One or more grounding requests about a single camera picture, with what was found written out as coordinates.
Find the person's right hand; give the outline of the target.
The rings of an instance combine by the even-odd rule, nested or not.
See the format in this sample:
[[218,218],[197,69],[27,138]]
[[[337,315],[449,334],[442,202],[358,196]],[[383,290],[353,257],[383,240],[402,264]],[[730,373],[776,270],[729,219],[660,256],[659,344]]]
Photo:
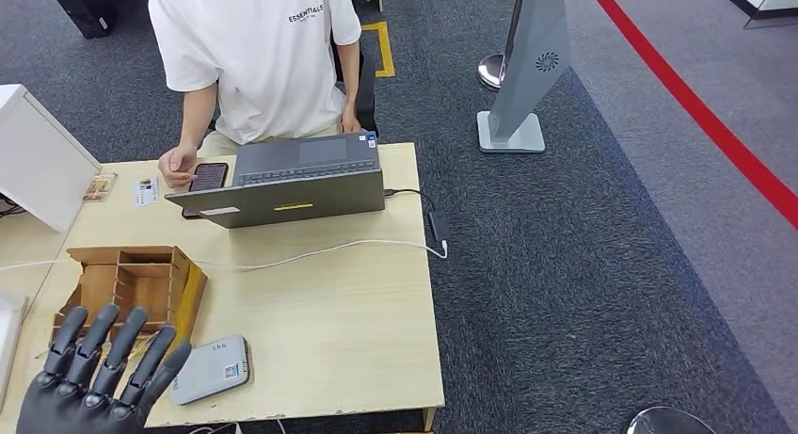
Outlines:
[[177,189],[190,185],[195,179],[197,150],[193,144],[181,143],[159,158],[158,169],[169,188]]

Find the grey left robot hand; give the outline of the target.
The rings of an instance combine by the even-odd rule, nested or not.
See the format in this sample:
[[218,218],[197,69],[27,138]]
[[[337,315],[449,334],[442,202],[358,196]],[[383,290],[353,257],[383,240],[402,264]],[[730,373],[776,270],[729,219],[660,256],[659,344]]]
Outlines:
[[85,336],[88,311],[73,309],[51,343],[42,370],[31,381],[16,426],[19,433],[141,433],[152,407],[183,369],[189,343],[173,347],[176,330],[160,329],[120,396],[115,391],[137,335],[147,321],[142,308],[129,312],[109,352],[102,345],[120,315],[106,305]]

